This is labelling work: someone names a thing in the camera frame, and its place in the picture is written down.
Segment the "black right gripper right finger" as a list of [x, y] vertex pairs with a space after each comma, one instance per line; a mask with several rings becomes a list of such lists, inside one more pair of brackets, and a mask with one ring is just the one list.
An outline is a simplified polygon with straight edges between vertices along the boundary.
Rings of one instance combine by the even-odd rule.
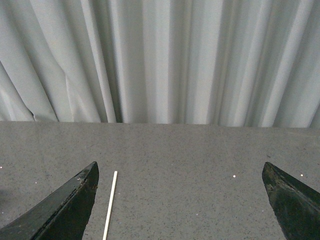
[[269, 204], [287, 240], [320, 238], [320, 193], [270, 162], [262, 180]]

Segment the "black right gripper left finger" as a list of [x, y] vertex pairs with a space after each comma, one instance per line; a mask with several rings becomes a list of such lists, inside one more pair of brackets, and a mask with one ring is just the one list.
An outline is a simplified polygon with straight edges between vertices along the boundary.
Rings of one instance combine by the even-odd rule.
[[2, 240], [81, 240], [95, 203], [99, 167], [92, 162], [0, 230]]

